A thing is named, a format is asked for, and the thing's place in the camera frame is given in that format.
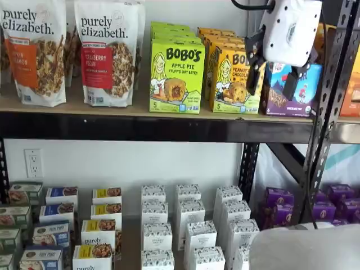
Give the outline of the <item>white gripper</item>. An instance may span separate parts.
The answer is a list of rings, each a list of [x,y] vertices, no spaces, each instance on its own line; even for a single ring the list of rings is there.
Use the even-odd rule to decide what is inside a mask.
[[[292,100],[298,82],[307,76],[311,67],[306,63],[311,53],[320,20],[322,1],[275,0],[265,11],[259,29],[253,36],[245,37],[246,57],[250,65],[246,89],[253,96],[265,63],[291,65],[282,94]]]

